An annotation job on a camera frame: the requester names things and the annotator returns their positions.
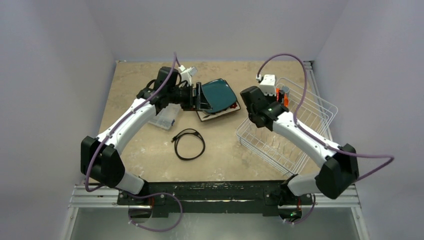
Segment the floral square plate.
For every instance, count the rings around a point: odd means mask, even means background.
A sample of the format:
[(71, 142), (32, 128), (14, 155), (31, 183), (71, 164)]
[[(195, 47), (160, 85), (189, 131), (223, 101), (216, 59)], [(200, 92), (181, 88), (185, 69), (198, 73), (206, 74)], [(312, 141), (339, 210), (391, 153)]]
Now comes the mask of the floral square plate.
[(206, 113), (204, 111), (197, 111), (196, 115), (201, 122), (206, 122), (239, 111), (240, 109), (240, 103), (236, 101), (229, 108), (223, 111), (217, 113)]

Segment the orange bowl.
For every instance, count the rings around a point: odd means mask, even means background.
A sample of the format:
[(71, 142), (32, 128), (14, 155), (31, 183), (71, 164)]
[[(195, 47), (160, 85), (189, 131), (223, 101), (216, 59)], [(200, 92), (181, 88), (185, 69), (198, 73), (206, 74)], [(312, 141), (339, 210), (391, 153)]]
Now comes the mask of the orange bowl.
[(282, 93), (280, 92), (280, 87), (276, 88), (276, 100), (283, 104), (285, 107), (289, 106), (289, 98), (284, 98)]

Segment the teal square plate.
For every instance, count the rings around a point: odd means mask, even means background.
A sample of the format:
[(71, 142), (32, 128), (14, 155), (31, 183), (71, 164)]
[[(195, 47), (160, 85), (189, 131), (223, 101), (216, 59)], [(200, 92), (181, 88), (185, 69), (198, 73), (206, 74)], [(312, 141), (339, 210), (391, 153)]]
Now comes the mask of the teal square plate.
[(222, 112), (237, 101), (236, 94), (227, 81), (222, 78), (203, 84), (202, 90), (211, 107), (211, 109), (203, 111), (208, 115)]

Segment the grey mug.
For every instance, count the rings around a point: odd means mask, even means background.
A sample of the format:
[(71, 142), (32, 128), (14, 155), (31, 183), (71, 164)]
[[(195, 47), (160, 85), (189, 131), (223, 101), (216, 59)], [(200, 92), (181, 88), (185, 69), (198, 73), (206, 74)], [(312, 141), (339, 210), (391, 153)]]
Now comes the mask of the grey mug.
[(281, 92), (281, 94), (283, 95), (284, 98), (289, 98), (290, 96), (290, 88), (286, 85), (283, 85), (279, 91)]

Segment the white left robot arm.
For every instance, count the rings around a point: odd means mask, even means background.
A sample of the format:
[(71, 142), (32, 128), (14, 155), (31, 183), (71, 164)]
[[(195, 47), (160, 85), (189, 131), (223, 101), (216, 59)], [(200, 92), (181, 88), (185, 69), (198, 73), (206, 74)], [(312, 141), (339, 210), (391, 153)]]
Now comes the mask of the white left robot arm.
[(157, 77), (139, 91), (131, 106), (104, 132), (86, 136), (81, 142), (80, 171), (109, 188), (129, 192), (138, 205), (149, 199), (147, 182), (125, 169), (121, 154), (135, 134), (169, 104), (184, 111), (204, 111), (212, 107), (204, 95), (202, 84), (192, 83), (196, 67), (163, 66)]

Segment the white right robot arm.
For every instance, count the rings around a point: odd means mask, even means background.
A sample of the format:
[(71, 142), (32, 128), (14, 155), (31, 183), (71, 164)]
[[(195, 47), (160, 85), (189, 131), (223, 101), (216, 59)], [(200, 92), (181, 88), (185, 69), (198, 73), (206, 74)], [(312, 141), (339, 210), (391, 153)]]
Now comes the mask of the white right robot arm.
[(241, 91), (249, 120), (257, 127), (266, 127), (293, 143), (320, 168), (317, 174), (295, 174), (281, 185), (280, 196), (288, 204), (305, 194), (321, 193), (329, 199), (338, 198), (359, 178), (356, 149), (325, 139), (300, 122), (280, 102), (269, 100), (257, 86)]

